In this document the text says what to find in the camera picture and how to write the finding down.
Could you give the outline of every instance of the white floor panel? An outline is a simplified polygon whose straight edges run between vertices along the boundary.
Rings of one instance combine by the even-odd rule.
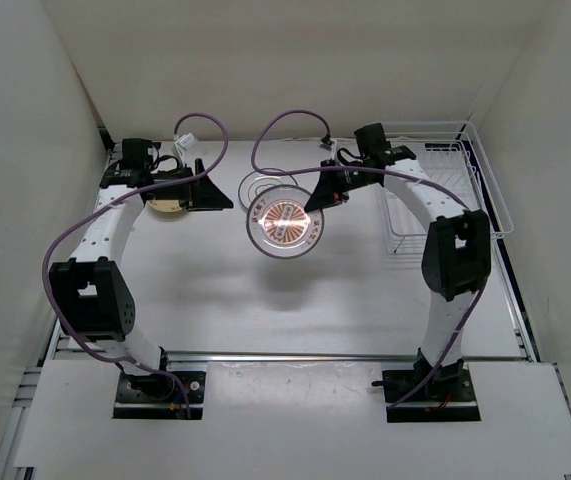
[[[204,142],[205,163],[220,143]],[[168,350],[414,355],[429,310],[420,256],[390,255],[375,186],[325,212],[309,254],[275,260],[252,245],[236,191],[250,172],[251,142],[232,142],[211,178],[235,202],[223,212],[176,220],[149,207],[135,224],[122,271],[137,323]],[[263,166],[317,166],[313,142],[268,142]],[[297,177],[313,190],[317,174]],[[512,317],[496,272],[463,339],[467,356],[518,357]]]
[[[36,479],[563,480],[571,416],[553,367],[472,363],[481,422],[387,424],[380,366],[210,364],[202,421],[114,420],[118,370],[48,361],[17,466]]]

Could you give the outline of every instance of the wire rack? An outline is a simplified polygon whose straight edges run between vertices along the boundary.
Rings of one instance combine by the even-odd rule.
[[[458,195],[470,209],[491,208],[492,238],[502,238],[513,231],[512,219],[472,123],[382,123],[392,145],[412,149],[434,182]],[[405,204],[382,188],[378,201],[389,253],[422,254],[427,233]]]

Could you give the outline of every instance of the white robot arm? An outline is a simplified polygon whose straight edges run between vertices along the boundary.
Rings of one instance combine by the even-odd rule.
[[[387,169],[429,180],[416,159],[397,161]],[[407,206],[425,231],[428,231],[430,224],[439,217],[456,218],[465,213],[463,207],[450,196],[427,185],[387,175],[384,186]],[[434,291],[430,292],[430,295],[429,322],[421,346],[421,353],[430,365],[434,365],[463,314],[469,308],[472,293],[469,291],[461,293],[451,301],[447,301],[441,294]],[[462,358],[462,337],[462,334],[458,335],[442,363],[443,366],[455,364]]]
[[[123,373],[146,377],[149,370],[165,370],[167,356],[135,323],[136,306],[119,265],[136,218],[148,199],[178,200],[189,211],[232,208],[233,203],[207,177],[186,185],[162,188],[159,184],[194,173],[179,163],[174,170],[155,172],[153,144],[149,140],[123,140],[118,162],[105,171],[95,211],[141,187],[156,185],[153,193],[134,195],[113,205],[92,221],[67,262],[53,263],[49,279],[56,303],[76,333],[102,347],[121,362]],[[195,173],[204,170],[195,162]]]
[[[330,168],[321,170],[305,210],[340,205],[349,199],[348,191],[372,184],[390,190],[408,207],[428,232],[421,269],[431,290],[428,328],[415,367],[421,372],[439,368],[434,381],[455,377],[463,363],[461,332],[441,357],[468,314],[473,293],[489,276],[489,217],[482,210],[469,211],[453,193],[431,182],[409,148],[391,146],[381,124],[354,134],[360,155],[350,155],[357,161],[339,155],[343,166],[333,159],[322,162],[321,167]]]

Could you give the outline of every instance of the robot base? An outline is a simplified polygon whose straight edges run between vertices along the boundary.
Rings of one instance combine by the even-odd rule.
[[[385,402],[394,403],[420,381],[414,370],[384,370]],[[481,419],[468,370],[428,384],[409,400],[387,411],[387,423],[478,422]]]
[[[181,379],[188,392],[191,419],[201,420],[203,418],[206,373],[193,371],[172,371],[172,373]],[[142,391],[134,389],[130,379],[121,373],[114,399],[113,418],[187,420],[183,412],[184,408],[180,409],[178,405],[174,408],[171,406],[177,395],[176,390],[171,387],[170,385],[169,389],[157,395],[146,395]]]

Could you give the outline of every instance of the small round container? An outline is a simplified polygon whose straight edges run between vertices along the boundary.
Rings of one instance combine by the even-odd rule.
[[[274,168],[273,170],[283,171],[278,168]],[[238,201],[243,211],[247,212],[249,205],[262,192],[278,185],[294,185],[297,187],[298,182],[294,177],[289,175],[279,177],[275,175],[263,175],[259,172],[249,173],[238,186]]]
[[[256,248],[273,258],[297,258],[313,249],[323,234],[322,210],[305,212],[310,194],[292,185],[264,190],[247,211],[247,234]]]

